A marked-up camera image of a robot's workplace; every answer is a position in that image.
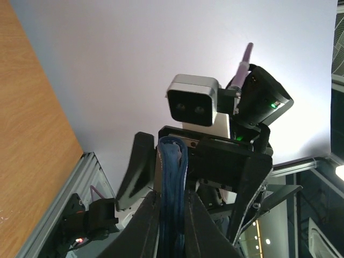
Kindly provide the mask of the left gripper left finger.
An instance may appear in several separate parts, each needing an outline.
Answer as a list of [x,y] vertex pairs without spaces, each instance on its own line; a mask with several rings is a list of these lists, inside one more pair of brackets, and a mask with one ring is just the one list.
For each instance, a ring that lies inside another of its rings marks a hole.
[[149,192],[128,225],[99,257],[157,257],[160,195]]

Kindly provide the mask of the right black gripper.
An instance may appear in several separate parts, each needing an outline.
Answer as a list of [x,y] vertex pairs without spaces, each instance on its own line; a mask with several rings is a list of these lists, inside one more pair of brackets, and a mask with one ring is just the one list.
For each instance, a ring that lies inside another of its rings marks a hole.
[[[206,180],[216,187],[224,186],[237,192],[227,231],[230,242],[236,242],[244,218],[259,195],[273,168],[272,157],[252,151],[243,141],[165,126],[159,138],[176,136],[196,143],[188,144],[188,179]],[[116,210],[131,207],[148,191],[155,174],[154,136],[138,132],[134,136],[127,171],[116,195]]]

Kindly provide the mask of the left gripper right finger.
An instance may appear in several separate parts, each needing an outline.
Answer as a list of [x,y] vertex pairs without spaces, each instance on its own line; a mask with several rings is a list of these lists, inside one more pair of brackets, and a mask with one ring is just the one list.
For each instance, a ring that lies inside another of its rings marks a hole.
[[237,241],[245,216],[245,201],[241,195],[234,203],[231,234],[227,239],[216,226],[199,196],[185,192],[184,235],[186,257],[242,257],[231,241]]

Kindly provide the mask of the navy blue card holder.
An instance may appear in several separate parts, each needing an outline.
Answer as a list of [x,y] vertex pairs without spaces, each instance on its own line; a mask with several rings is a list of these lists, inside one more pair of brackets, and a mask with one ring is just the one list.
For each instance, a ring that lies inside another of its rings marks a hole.
[[158,257],[184,256],[184,191],[188,147],[178,137],[159,139],[157,152],[162,168]]

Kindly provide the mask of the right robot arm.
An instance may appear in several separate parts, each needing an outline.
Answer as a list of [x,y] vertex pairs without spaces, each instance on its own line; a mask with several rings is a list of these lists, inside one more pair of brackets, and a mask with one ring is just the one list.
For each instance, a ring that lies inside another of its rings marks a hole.
[[229,136],[165,126],[159,138],[189,139],[191,180],[210,182],[237,194],[228,236],[235,240],[260,215],[263,186],[273,167],[267,153],[270,124],[293,106],[293,99],[262,67],[250,64],[243,80],[231,80],[222,89],[216,79],[176,75],[167,91],[173,119],[211,127],[219,114],[228,115]]

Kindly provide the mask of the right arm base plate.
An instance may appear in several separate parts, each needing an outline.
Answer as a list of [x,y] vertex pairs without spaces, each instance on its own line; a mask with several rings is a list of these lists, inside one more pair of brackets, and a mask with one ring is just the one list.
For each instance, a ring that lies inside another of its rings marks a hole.
[[115,217],[116,200],[101,198],[89,204],[87,211],[79,211],[62,221],[62,244],[57,248],[58,257],[66,257],[68,252],[77,250],[92,241],[105,240],[119,229]]

